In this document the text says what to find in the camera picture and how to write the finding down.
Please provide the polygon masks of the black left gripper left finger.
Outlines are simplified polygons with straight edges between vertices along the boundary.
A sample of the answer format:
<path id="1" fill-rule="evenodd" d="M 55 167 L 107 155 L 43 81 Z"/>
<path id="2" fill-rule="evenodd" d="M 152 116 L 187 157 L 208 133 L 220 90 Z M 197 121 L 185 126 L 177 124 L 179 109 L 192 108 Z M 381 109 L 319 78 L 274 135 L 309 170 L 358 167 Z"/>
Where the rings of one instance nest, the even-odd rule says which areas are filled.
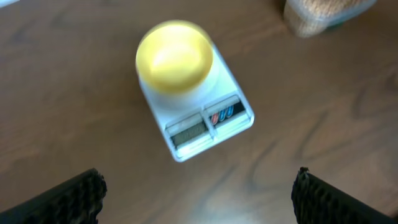
<path id="1" fill-rule="evenodd" d="M 103 175 L 92 168 L 1 212 L 1 223 L 97 224 L 106 193 Z"/>

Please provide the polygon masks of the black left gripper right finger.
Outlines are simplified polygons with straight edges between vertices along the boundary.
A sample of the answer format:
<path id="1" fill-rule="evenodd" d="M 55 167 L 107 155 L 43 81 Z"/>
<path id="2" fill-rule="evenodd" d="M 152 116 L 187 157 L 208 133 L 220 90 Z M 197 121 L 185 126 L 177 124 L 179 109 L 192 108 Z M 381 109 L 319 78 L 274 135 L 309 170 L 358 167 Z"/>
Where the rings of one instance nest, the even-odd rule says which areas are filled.
<path id="1" fill-rule="evenodd" d="M 291 193 L 298 224 L 397 224 L 389 217 L 309 173 L 298 170 Z"/>

